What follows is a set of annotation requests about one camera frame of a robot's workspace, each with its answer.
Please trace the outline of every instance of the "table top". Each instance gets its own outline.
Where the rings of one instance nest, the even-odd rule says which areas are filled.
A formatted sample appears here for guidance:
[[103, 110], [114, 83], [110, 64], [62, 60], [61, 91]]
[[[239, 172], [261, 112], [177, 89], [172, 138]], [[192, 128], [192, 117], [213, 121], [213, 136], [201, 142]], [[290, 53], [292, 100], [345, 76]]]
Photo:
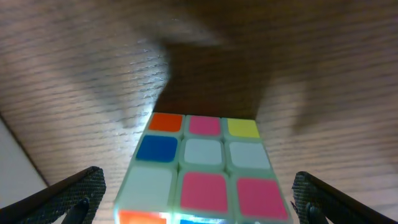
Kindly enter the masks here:
[[0, 113], [49, 184], [104, 169], [95, 223], [152, 110], [255, 119], [286, 200], [304, 170], [398, 220], [395, 1], [0, 8]]

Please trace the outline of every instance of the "puzzle cube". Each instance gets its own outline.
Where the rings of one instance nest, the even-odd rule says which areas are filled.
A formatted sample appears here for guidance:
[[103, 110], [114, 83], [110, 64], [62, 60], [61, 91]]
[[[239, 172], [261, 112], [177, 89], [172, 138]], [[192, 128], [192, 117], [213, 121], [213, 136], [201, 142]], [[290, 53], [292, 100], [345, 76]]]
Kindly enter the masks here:
[[146, 133], [173, 136], [181, 139], [184, 129], [185, 115], [153, 113], [145, 128]]
[[262, 141], [255, 120], [222, 118], [221, 125], [226, 141], [238, 141], [242, 139]]
[[221, 119], [209, 116], [187, 115], [184, 127], [185, 138], [209, 138], [221, 140]]
[[171, 224], [177, 171], [132, 163], [114, 203], [117, 224]]
[[172, 136], [145, 134], [141, 137], [133, 159], [177, 167], [180, 140]]
[[233, 223], [228, 181], [221, 172], [180, 171], [174, 223]]
[[184, 139], [179, 164], [183, 169], [222, 172], [225, 168], [224, 145], [213, 139]]
[[231, 189], [238, 224], [291, 223], [274, 175], [233, 175]]
[[225, 154], [229, 173], [272, 172], [272, 167], [262, 142], [228, 141], [225, 143]]

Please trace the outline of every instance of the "orange tile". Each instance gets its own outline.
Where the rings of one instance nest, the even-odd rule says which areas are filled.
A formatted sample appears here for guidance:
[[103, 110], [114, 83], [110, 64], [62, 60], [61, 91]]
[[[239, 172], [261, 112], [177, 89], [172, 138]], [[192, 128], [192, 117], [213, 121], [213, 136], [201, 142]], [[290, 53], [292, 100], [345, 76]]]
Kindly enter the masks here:
[[166, 224], [167, 220], [154, 213], [119, 211], [120, 224]]
[[155, 113], [148, 129], [153, 131], [178, 132], [181, 129], [182, 116], [178, 114]]

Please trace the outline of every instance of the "yellow tile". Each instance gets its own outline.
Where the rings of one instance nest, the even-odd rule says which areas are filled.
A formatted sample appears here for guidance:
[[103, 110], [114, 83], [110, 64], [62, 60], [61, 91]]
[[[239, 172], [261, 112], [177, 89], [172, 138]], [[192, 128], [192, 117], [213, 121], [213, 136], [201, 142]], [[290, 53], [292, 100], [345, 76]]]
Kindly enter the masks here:
[[230, 135], [244, 138], [259, 138], [260, 134], [254, 120], [228, 118]]

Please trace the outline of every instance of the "pink tile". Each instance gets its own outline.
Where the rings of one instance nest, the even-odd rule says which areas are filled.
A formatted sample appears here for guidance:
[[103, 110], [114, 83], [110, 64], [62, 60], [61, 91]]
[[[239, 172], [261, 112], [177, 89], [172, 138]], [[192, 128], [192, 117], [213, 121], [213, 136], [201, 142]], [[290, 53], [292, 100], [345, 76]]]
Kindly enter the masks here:
[[226, 182], [220, 174], [187, 172], [181, 192], [181, 208], [228, 213]]
[[217, 136], [221, 134], [220, 119], [207, 116], [191, 116], [189, 132], [192, 134]]
[[276, 181], [240, 178], [237, 189], [242, 215], [276, 220], [289, 218]]

